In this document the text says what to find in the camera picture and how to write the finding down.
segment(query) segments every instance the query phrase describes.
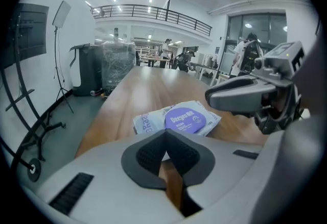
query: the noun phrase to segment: package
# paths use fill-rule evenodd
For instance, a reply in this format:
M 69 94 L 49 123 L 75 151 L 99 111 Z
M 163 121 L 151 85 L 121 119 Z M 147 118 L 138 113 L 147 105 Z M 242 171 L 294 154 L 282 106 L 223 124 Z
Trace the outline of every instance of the package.
M 106 41 L 102 48 L 102 88 L 109 94 L 136 65 L 135 43 Z
M 220 120 L 221 117 L 206 110 L 201 103 L 189 101 L 138 115 L 133 122 L 137 134 L 173 129 L 206 136 Z M 169 159 L 167 153 L 163 160 L 166 159 Z

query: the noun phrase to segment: plastic-wrapped box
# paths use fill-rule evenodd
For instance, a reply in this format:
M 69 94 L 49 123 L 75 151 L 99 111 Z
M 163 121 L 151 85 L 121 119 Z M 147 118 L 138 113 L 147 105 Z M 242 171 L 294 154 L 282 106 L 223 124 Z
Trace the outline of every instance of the plastic-wrapped box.
M 136 65 L 135 43 L 107 41 L 102 48 L 102 88 L 108 95 Z

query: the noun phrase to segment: tripod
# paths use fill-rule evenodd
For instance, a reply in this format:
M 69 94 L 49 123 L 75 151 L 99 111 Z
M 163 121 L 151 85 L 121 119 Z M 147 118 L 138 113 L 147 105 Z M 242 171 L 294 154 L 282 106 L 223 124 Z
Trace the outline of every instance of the tripod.
M 59 92 L 57 94 L 57 98 L 56 98 L 56 101 L 58 100 L 58 97 L 59 97 L 59 94 L 60 92 L 62 93 L 62 96 L 63 98 L 65 99 L 65 101 L 67 102 L 68 104 L 68 107 L 70 108 L 70 110 L 72 111 L 72 113 L 74 113 L 73 109 L 71 108 L 71 106 L 69 105 L 69 102 L 64 94 L 63 91 L 66 91 L 68 92 L 65 88 L 62 87 L 61 85 L 61 81 L 59 79 L 59 72 L 58 72 L 58 67 L 57 67 L 57 50 L 56 50 L 56 41 L 57 41 L 57 31 L 58 31 L 58 27 L 55 28 L 55 62 L 56 62 L 56 72 L 57 72 L 57 78 L 58 78 L 58 81 L 59 81 L 59 85 L 60 85 L 60 89 L 59 89 Z

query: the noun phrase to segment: white shirt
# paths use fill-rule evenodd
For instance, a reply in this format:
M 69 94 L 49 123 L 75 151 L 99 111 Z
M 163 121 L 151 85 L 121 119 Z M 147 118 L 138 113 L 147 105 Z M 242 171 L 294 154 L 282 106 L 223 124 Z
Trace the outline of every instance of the white shirt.
M 168 58 L 169 50 L 168 50 L 168 45 L 166 43 L 164 43 L 162 45 L 161 50 L 162 50 L 161 57 L 167 57 Z
M 244 42 L 241 41 L 234 49 L 234 52 L 236 54 L 239 54 L 239 59 L 238 61 L 234 64 L 233 69 L 231 70 L 230 74 L 237 76 L 240 73 L 241 70 L 241 64 L 243 61 L 243 57 L 244 57 Z

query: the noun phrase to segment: wet wipes package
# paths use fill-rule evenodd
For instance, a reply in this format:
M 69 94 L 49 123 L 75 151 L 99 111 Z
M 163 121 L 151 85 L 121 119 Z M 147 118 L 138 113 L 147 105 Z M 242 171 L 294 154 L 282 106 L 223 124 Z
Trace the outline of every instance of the wet wipes package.
M 133 122 L 138 134 L 172 129 L 206 136 L 220 119 L 221 117 L 206 110 L 201 103 L 189 101 L 138 115 Z

